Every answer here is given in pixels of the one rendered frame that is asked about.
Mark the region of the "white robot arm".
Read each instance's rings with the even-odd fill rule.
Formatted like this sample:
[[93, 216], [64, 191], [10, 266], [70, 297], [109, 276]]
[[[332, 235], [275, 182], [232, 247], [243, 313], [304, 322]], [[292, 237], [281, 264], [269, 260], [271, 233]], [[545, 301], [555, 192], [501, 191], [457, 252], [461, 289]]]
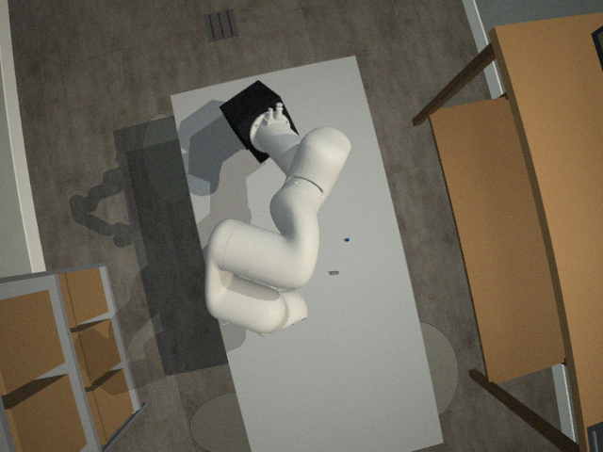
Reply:
[[317, 214], [350, 152], [348, 138], [331, 127], [301, 138], [282, 114], [283, 104], [276, 106], [276, 114], [269, 108], [256, 118], [250, 139], [286, 175], [269, 205], [280, 234], [227, 218], [215, 226], [206, 247], [208, 312], [260, 336], [308, 316], [299, 291], [278, 288], [299, 289], [310, 281], [318, 258]]

